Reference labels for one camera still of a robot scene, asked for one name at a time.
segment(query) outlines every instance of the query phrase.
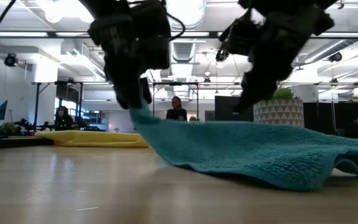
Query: wooden table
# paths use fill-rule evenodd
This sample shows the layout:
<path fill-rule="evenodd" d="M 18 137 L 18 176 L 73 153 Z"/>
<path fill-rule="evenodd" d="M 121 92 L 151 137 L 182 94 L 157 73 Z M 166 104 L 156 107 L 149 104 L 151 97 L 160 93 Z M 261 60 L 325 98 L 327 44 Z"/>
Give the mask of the wooden table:
<path fill-rule="evenodd" d="M 358 224 L 358 179 L 271 189 L 166 166 L 151 149 L 0 149 L 0 224 Z"/>

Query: blue towel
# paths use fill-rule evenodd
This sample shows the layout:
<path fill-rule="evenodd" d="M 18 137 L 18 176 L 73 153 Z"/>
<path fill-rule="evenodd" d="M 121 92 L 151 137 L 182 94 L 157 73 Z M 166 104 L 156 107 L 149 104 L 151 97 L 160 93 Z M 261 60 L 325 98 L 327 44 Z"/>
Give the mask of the blue towel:
<path fill-rule="evenodd" d="M 251 122 L 160 120 L 131 109 L 139 133 L 173 166 L 205 174 L 240 174 L 277 187 L 310 191 L 337 169 L 358 175 L 358 140 Z"/>

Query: yellow towel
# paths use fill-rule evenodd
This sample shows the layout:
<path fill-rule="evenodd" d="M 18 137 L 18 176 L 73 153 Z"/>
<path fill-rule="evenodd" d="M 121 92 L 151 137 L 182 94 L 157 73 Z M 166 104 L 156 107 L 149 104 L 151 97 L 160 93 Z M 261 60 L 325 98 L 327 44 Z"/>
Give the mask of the yellow towel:
<path fill-rule="evenodd" d="M 53 140 L 59 146 L 76 147 L 148 147 L 140 134 L 104 133 L 96 131 L 39 132 L 37 138 Z"/>

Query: woman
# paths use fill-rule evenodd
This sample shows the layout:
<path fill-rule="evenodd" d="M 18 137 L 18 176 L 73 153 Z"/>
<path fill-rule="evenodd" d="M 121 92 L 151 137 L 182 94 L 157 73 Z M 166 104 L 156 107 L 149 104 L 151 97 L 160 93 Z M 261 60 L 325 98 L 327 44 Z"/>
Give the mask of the woman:
<path fill-rule="evenodd" d="M 61 106 L 57 109 L 55 116 L 55 130 L 65 131 L 72 129 L 73 118 L 68 114 L 68 109 L 65 106 Z"/>
<path fill-rule="evenodd" d="M 179 97 L 174 96 L 172 98 L 172 107 L 173 109 L 167 111 L 167 119 L 187 121 L 187 111 L 181 107 Z"/>

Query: white patterned planter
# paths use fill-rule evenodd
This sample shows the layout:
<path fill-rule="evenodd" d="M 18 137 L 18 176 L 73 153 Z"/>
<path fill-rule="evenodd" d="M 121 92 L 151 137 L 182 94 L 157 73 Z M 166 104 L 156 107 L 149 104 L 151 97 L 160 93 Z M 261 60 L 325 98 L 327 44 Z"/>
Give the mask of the white patterned planter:
<path fill-rule="evenodd" d="M 304 128 L 303 102 L 299 99 L 260 101 L 254 105 L 254 122 Z"/>

